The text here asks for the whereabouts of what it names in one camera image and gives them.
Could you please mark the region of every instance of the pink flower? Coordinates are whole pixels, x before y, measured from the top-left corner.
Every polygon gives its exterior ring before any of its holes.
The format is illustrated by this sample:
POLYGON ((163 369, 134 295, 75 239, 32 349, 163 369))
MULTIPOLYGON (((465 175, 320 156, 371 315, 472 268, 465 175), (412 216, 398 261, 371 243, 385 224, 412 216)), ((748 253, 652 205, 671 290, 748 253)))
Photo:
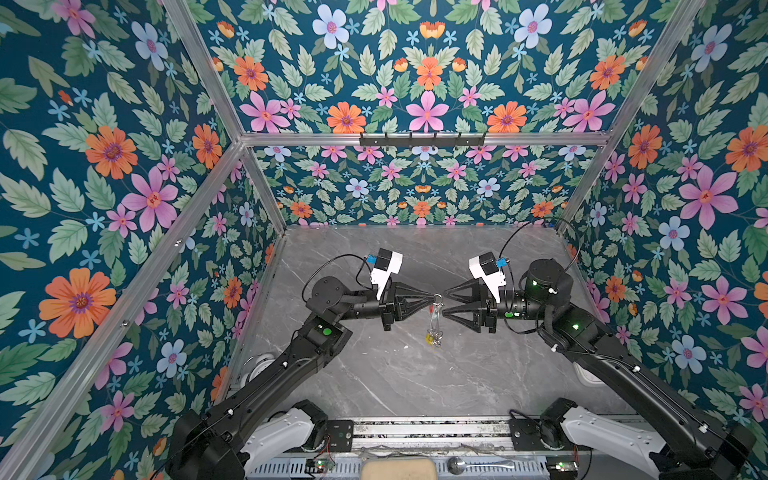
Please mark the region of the pink flower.
POLYGON ((664 286, 664 292, 669 295, 667 303, 676 303, 677 308, 683 308, 683 302, 691 299, 690 293, 685 292, 687 288, 688 282, 678 283, 674 278, 670 278, 670 286, 664 286))
POLYGON ((230 173, 230 182, 235 183, 235 180, 242 180, 243 179, 243 171, 241 170, 243 168, 243 162, 238 161, 235 164, 234 170, 230 173))
POLYGON ((753 352, 746 358, 746 364, 754 369, 759 369, 768 360, 768 329, 761 326, 757 329, 757 339, 755 340, 751 336, 745 336, 741 339, 742 345, 753 352))
POLYGON ((611 183, 615 184, 619 175, 624 173, 624 154, 618 155, 615 151, 611 154, 611 159, 605 166, 605 180, 611 179, 611 183))
POLYGON ((477 4, 478 4, 478 3, 480 3, 480 2, 482 2, 482 3, 480 4, 480 6, 482 7, 482 11, 484 11, 484 12, 485 12, 486 10, 488 10, 489 8, 491 8, 491 0, 472 0, 472 4, 473 4, 473 5, 477 5, 477 4))
POLYGON ((627 345, 629 343, 629 337, 632 335, 626 326, 620 326, 616 329, 616 338, 619 339, 621 345, 627 345))
POLYGON ((331 145, 329 147, 323 147, 323 151, 320 152, 320 155, 323 156, 323 158, 331 157, 331 161, 333 163, 336 163, 339 161, 339 158, 346 158, 346 152, 344 151, 343 145, 331 145))
POLYGON ((400 174, 397 172, 401 170, 402 168, 397 168, 395 166, 395 162, 391 162, 388 167, 386 165, 382 165, 382 178, 386 178, 387 180, 400 178, 400 174))
POLYGON ((300 105, 293 104, 292 99, 288 100, 281 100, 280 101, 280 113, 281 114, 288 114, 288 120, 293 120, 294 118, 301 118, 301 114, 299 113, 300 105))
POLYGON ((523 178, 526 178, 531 175, 535 175, 537 169, 538 169, 538 166, 535 163, 528 162, 526 164, 521 165, 520 173, 523 175, 523 178))
POLYGON ((424 132, 429 131, 429 127, 433 130, 442 130, 441 117, 448 111, 448 105, 437 104, 435 105, 435 94, 431 90, 427 90, 422 94, 422 106, 417 104, 410 104, 406 106, 408 113, 415 118, 411 120, 411 124, 408 126, 409 130, 418 130, 424 127, 424 132))
POLYGON ((355 145, 355 150, 361 152, 357 154, 358 161, 367 161, 371 165, 376 163, 377 158, 384 157, 384 152, 379 150, 379 147, 360 147, 355 145))
POLYGON ((595 287, 594 290, 591 290, 591 292, 592 301, 594 301, 594 305, 598 308, 598 312, 600 313, 600 321, 602 323, 610 323, 611 317, 608 315, 608 312, 606 312, 605 309, 611 305, 611 301, 608 299, 608 297, 600 298, 600 290, 598 290, 597 287, 595 287))
POLYGON ((528 145, 505 145, 504 148, 507 150, 502 155, 504 158, 510 157, 509 160, 512 161, 512 163, 516 162, 519 157, 527 157, 528 156, 528 145))
POLYGON ((633 215, 631 212, 628 213, 625 218, 621 219, 621 222, 624 224, 624 226, 621 228, 621 231, 627 232, 627 235, 631 235, 636 232, 638 228, 637 219, 639 219, 637 215, 633 215))
POLYGON ((136 212, 125 211, 125 205, 119 204, 118 211, 110 210, 107 212, 107 217, 112 220, 109 224, 109 231, 114 232, 120 230, 120 236, 125 238, 128 236, 129 230, 136 230, 136 223, 131 220, 136 217, 136 212))
POLYGON ((691 180, 696 180, 697 170, 700 170, 703 166, 704 164, 699 162, 699 156, 695 154, 691 158, 683 157, 683 166, 678 168, 677 172, 683 175, 680 177, 683 182, 688 180, 688 177, 691 180))
POLYGON ((179 282, 176 284, 170 285, 170 295, 166 297, 167 302, 173 302, 174 303, 174 310, 179 308, 179 303, 182 305, 187 304, 187 294, 190 292, 190 289, 186 288, 184 286, 184 282, 179 282))
POLYGON ((101 424, 101 433, 109 430, 114 425, 114 430, 119 432, 123 429, 123 419, 134 415, 134 407, 130 407, 134 401, 134 394, 129 393, 123 398, 123 392, 117 391, 114 394, 113 404, 105 405, 99 409, 101 416, 104 417, 104 423, 101 424))
POLYGON ((73 35, 80 35, 80 30, 82 30, 87 36, 96 38, 93 28, 89 25, 89 23, 96 22, 96 17, 84 8, 81 10, 81 6, 80 0, 57 0, 51 5, 51 10, 62 20, 67 21, 69 31, 73 35))
POLYGON ((723 325, 727 325, 730 322, 730 314, 732 313, 739 318, 746 318, 746 309, 736 303, 739 300, 744 300, 746 296, 746 289, 737 286, 731 291, 728 290, 728 280, 724 276, 721 276, 715 282, 717 290, 711 285, 702 285, 701 293, 714 300, 707 300, 701 306, 705 312, 714 312, 717 310, 717 319, 723 325))
POLYGON ((214 221, 214 232, 221 237, 221 234, 227 231, 227 219, 221 216, 221 212, 211 219, 214 221))
POLYGON ((565 118, 567 114, 574 112, 574 104, 576 100, 568 100, 568 97, 563 98, 562 103, 554 106, 554 116, 565 118))
POLYGON ((224 202, 224 192, 226 192, 226 191, 227 191, 227 186, 222 184, 221 187, 219 187, 219 191, 217 191, 216 195, 214 195, 214 199, 210 201, 210 204, 211 205, 215 205, 215 204, 218 204, 219 202, 223 203, 224 202))
POLYGON ((585 131, 587 126, 592 131, 600 130, 600 127, 603 126, 603 121, 600 117, 610 114, 616 108, 614 104, 603 105, 603 101, 605 101, 605 90, 599 91, 592 98, 591 103, 587 103, 585 99, 579 98, 574 106, 576 114, 566 118, 563 125, 566 127, 576 125, 574 131, 585 131))
POLYGON ((163 174, 154 167, 149 170, 149 184, 138 174, 131 175, 131 182, 141 195, 128 194, 122 204, 134 212, 144 211, 139 218, 141 231, 152 230, 155 217, 162 227, 170 227, 170 224, 176 220, 176 209, 167 202, 175 199, 179 190, 173 185, 163 187, 163 174))
POLYGON ((759 220, 755 221, 755 228, 766 227, 766 231, 768 231, 768 208, 758 208, 755 213, 760 217, 759 220))
POLYGON ((491 160, 491 152, 496 149, 495 145, 483 145, 482 147, 471 147, 467 152, 467 158, 473 158, 475 165, 483 160, 491 160))
POLYGON ((142 323, 144 323, 145 312, 149 313, 150 315, 154 315, 155 313, 157 313, 157 305, 155 305, 152 300, 156 299, 159 293, 160 293, 160 289, 155 288, 154 292, 152 292, 152 294, 149 296, 149 299, 144 304, 144 308, 142 308, 139 314, 136 315, 136 318, 134 319, 134 323, 136 323, 136 325, 141 325, 142 323))
POLYGON ((458 98, 458 101, 463 101, 464 108, 467 108, 469 105, 477 105, 478 98, 480 98, 480 94, 477 87, 465 88, 462 90, 462 96, 458 98))
POLYGON ((262 131, 266 127, 266 131, 271 134, 276 134, 280 130, 278 127, 288 127, 290 123, 285 117, 280 117, 280 102, 278 100, 270 100, 264 106, 264 99, 261 95, 255 91, 250 92, 250 101, 253 105, 242 104, 240 110, 249 117, 255 117, 250 121, 250 128, 253 131, 262 131))
POLYGON ((750 391, 746 386, 740 386, 739 391, 743 397, 746 397, 739 402, 741 408, 752 410, 752 415, 758 422, 768 417, 768 397, 763 396, 762 387, 754 384, 750 391))
POLYGON ((459 166, 458 162, 453 164, 453 167, 450 167, 448 169, 448 178, 452 178, 453 180, 458 180, 461 177, 466 177, 467 172, 464 170, 467 169, 466 165, 459 166))
POLYGON ((645 180, 645 174, 639 174, 636 177, 634 174, 629 174, 628 180, 621 188, 621 191, 627 193, 624 195, 624 202, 628 204, 632 200, 637 205, 640 203, 640 195, 648 191, 648 187, 642 184, 645 180))
POLYGON ((388 3, 390 5, 394 5, 395 3, 397 3, 397 0, 377 0, 376 7, 382 12, 384 12, 384 8, 386 8, 386 4, 388 3))
POLYGON ((318 177, 320 180, 326 177, 328 174, 328 170, 326 169, 325 164, 319 164, 315 162, 315 164, 312 166, 312 176, 318 177))
POLYGON ((712 169, 704 166, 699 170, 697 183, 699 187, 685 184, 680 187, 680 196, 686 200, 693 200, 680 211, 680 218, 693 218, 699 213, 699 223, 705 230, 709 230, 715 223, 715 209, 723 214, 736 211, 739 205, 728 195, 720 195, 736 183, 736 172, 728 172, 720 175, 712 183, 712 169))
POLYGON ((94 384, 94 386, 96 387, 96 390, 101 390, 104 388, 105 385, 107 385, 107 382, 109 381, 110 370, 112 371, 113 374, 117 376, 125 374, 126 372, 125 362, 120 359, 126 356, 133 347, 134 347, 134 344, 131 342, 125 342, 120 344, 118 349, 116 349, 112 354, 112 358, 109 360, 107 365, 105 365, 104 368, 101 369, 101 371, 98 373, 98 376, 96 377, 96 383, 94 384))
POLYGON ((170 181, 175 183, 176 175, 181 173, 181 170, 176 166, 176 159, 173 157, 168 158, 163 155, 161 161, 162 163, 157 164, 157 169, 163 172, 163 180, 168 180, 170 178, 170 181))
POLYGON ((376 98, 379 99, 380 107, 382 105, 386 105, 387 107, 392 107, 392 102, 397 101, 394 88, 390 88, 389 90, 387 90, 386 87, 382 87, 382 90, 376 94, 376 98))

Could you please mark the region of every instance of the metal beam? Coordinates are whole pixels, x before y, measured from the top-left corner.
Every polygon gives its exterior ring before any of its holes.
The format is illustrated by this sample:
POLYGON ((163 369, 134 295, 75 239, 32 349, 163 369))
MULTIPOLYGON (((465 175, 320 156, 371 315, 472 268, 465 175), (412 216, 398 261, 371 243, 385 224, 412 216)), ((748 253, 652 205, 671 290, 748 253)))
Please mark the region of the metal beam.
POLYGON ((190 236, 210 206, 224 179, 240 159, 242 150, 239 144, 235 144, 224 152, 67 372, 58 380, 29 427, 5 455, 0 463, 0 478, 29 480, 35 473, 85 394, 91 390, 96 375, 112 358, 128 327, 162 280, 179 252, 179 245, 190 236))
POLYGON ((574 133, 556 132, 552 134, 517 133, 517 134, 448 134, 448 133, 408 133, 408 134, 255 134, 242 136, 247 147, 281 146, 322 146, 322 145, 366 145, 366 146, 437 146, 458 147, 466 145, 593 145, 602 147, 607 144, 607 135, 601 131, 574 133))
POLYGON ((163 5, 179 34, 179 38, 181 38, 181 42, 187 49, 192 65, 197 70, 197 74, 200 75, 200 81, 202 81, 208 97, 210 97, 222 123, 224 123, 224 129, 232 142, 237 142, 240 136, 245 133, 245 129, 230 100, 227 89, 221 82, 219 73, 214 68, 214 61, 208 53, 208 46, 197 28, 189 5, 187 5, 186 0, 165 0, 163 5))
MULTIPOLYGON (((592 158, 589 168, 584 172, 571 198, 568 199, 568 206, 562 214, 566 220, 572 219, 581 207, 581 204, 584 203, 587 193, 598 177, 600 177, 600 173, 619 145, 624 132, 632 125, 635 115, 640 110, 640 106, 648 94, 650 94, 650 90, 656 84, 662 69, 672 57, 697 13, 704 7, 705 1, 680 0, 677 4, 670 17, 670 21, 667 22, 667 26, 664 27, 661 35, 659 35, 656 45, 650 51, 645 68, 637 76, 637 81, 635 81, 632 90, 624 99, 619 112, 616 113, 616 117, 608 128, 607 143, 598 149, 598 152, 592 158)), ((564 228, 567 227, 560 222, 558 230, 562 231, 564 228)))
POLYGON ((280 208, 277 207, 277 199, 275 199, 275 195, 272 193, 270 184, 266 181, 266 174, 259 167, 259 162, 252 148, 246 148, 243 155, 243 166, 245 166, 246 172, 248 172, 251 180, 253 180, 253 187, 256 189, 257 196, 261 199, 266 215, 270 218, 275 231, 280 236, 285 235, 286 221, 283 218, 283 214, 280 213, 280 208))

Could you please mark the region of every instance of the bunch of keys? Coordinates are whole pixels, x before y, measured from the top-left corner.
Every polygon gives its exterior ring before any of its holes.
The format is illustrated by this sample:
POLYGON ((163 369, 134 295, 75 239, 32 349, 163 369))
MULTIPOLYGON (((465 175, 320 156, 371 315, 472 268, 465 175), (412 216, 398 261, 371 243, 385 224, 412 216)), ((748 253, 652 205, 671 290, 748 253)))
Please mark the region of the bunch of keys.
POLYGON ((442 295, 435 294, 435 302, 429 306, 429 328, 427 329, 427 345, 439 348, 442 340, 440 330, 440 313, 442 312, 442 295))

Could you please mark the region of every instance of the metal spoon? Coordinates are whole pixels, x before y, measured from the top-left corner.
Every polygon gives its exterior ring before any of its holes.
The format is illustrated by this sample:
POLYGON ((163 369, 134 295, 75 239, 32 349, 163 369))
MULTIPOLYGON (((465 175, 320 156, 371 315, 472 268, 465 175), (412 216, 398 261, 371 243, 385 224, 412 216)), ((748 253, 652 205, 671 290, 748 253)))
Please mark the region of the metal spoon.
POLYGON ((472 467, 499 467, 499 468, 509 468, 511 470, 514 470, 515 464, 513 462, 514 460, 506 460, 499 463, 468 464, 467 462, 465 462, 459 457, 451 457, 448 459, 448 471, 451 472, 453 475, 461 475, 466 471, 467 468, 472 468, 472 467))

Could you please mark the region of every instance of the orange flower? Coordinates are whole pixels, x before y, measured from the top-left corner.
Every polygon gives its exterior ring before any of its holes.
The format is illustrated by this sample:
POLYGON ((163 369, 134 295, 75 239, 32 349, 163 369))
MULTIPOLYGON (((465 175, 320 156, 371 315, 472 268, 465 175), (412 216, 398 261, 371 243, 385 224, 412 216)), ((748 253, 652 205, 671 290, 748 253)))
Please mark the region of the orange flower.
POLYGON ((109 278, 102 272, 96 272, 91 278, 87 268, 73 268, 69 271, 69 281, 57 276, 45 287, 45 292, 55 297, 40 302, 40 319, 54 320, 48 330, 59 338, 64 338, 74 328, 77 339, 94 332, 94 323, 101 325, 109 309, 114 304, 114 288, 107 288, 109 278))
MULTIPOLYGON (((763 280, 768 282, 768 272, 763 273, 763 280)), ((755 298, 764 300, 758 308, 760 309, 760 312, 763 312, 763 315, 768 318, 768 285, 765 283, 758 283, 755 285, 755 298)))
POLYGON ((230 278, 224 288, 224 305, 234 308, 240 302, 240 294, 243 292, 243 283, 236 276, 230 278))
POLYGON ((154 444, 154 448, 152 449, 152 455, 156 457, 163 455, 163 452, 165 452, 166 445, 168 445, 168 437, 163 437, 162 439, 157 440, 157 443, 154 444))
POLYGON ((456 57, 453 59, 453 63, 451 63, 451 68, 456 72, 464 71, 467 68, 467 62, 463 58, 456 57))
POLYGON ((638 20, 637 22, 633 23, 631 27, 629 27, 629 36, 631 37, 637 37, 640 33, 645 30, 645 25, 648 25, 648 22, 645 20, 638 20))
POLYGON ((431 207, 426 202, 418 202, 415 207, 413 207, 413 213, 418 215, 421 218, 426 217, 429 215, 429 209, 431 207))
POLYGON ((516 101, 508 102, 506 108, 499 105, 494 109, 494 114, 488 117, 488 131, 492 134, 517 133, 528 121, 528 117, 523 117, 526 112, 528 110, 523 105, 518 106, 516 101))
POLYGON ((237 57, 235 64, 235 75, 239 75, 237 80, 251 90, 264 90, 266 84, 270 83, 270 78, 264 73, 264 66, 261 62, 254 62, 253 57, 237 57))
POLYGON ((63 101, 64 103, 66 103, 70 107, 74 107, 74 103, 72 102, 72 97, 70 97, 67 92, 65 92, 63 90, 59 90, 58 91, 58 97, 61 99, 61 101, 63 101))
POLYGON ((197 149, 197 159, 205 167, 211 169, 219 163, 221 157, 221 145, 219 134, 210 129, 210 125, 197 125, 194 128, 195 136, 192 137, 192 146, 197 149))
POLYGON ((274 244, 274 243, 272 243, 272 244, 270 244, 270 245, 269 245, 269 246, 266 248, 266 258, 264 259, 264 263, 266 263, 267 265, 269 265, 269 264, 270 264, 270 262, 272 261, 272 255, 274 255, 274 254, 275 254, 275 244, 274 244))
POLYGON ((554 209, 554 204, 550 201, 543 201, 539 204, 535 204, 533 207, 533 210, 531 211, 531 214, 534 217, 544 218, 547 215, 552 213, 552 210, 554 209))
POLYGON ((125 132, 115 127, 114 131, 105 126, 99 127, 98 137, 88 135, 85 143, 90 147, 85 151, 85 156, 92 164, 96 164, 96 171, 105 177, 110 174, 115 180, 120 180, 124 174, 134 170, 131 165, 139 163, 139 157, 134 153, 136 145, 130 138, 125 138, 125 132))
POLYGON ((427 57, 422 60, 422 64, 416 69, 419 76, 416 81, 424 87, 424 90, 432 90, 435 85, 440 83, 442 67, 438 65, 437 58, 427 57))
POLYGON ((735 171, 741 172, 746 168, 748 172, 754 172, 760 168, 760 161, 768 161, 768 127, 757 125, 757 129, 747 127, 739 132, 739 137, 734 138, 728 144, 730 153, 725 156, 725 163, 733 166, 735 171))
POLYGON ((621 278, 612 276, 608 279, 605 286, 605 293, 608 294, 608 298, 616 303, 619 303, 624 299, 624 292, 627 291, 627 287, 624 285, 624 281, 621 278))
POLYGON ((406 71, 408 70, 408 61, 404 58, 400 58, 398 61, 395 62, 395 70, 397 71, 406 71))
POLYGON ((423 22, 419 25, 419 31, 424 38, 439 38, 445 33, 445 23, 443 22, 423 22))
POLYGON ((210 401, 216 402, 216 398, 219 396, 221 390, 221 383, 224 381, 224 376, 227 374, 227 367, 221 367, 216 378, 214 378, 214 389, 210 391, 210 401))
POLYGON ((652 164, 659 156, 656 149, 661 148, 659 127, 646 125, 632 137, 632 145, 629 147, 629 163, 633 167, 643 170, 648 164, 652 164))
POLYGON ((589 77, 592 80, 592 88, 605 90, 610 87, 619 81, 619 75, 624 73, 626 67, 623 55, 619 55, 618 58, 616 55, 611 55, 605 61, 601 61, 589 77))
POLYGON ((221 34, 225 37, 232 38, 235 36, 235 27, 233 27, 232 24, 227 22, 219 22, 216 25, 219 27, 221 34))
POLYGON ((328 110, 328 126, 333 127, 334 134, 361 134, 366 124, 366 118, 361 113, 357 105, 350 107, 341 101, 338 107, 334 105, 328 110))
POLYGON ((309 205, 304 204, 304 202, 293 202, 293 205, 290 206, 290 210, 291 213, 298 218, 309 218, 312 216, 312 209, 309 205))

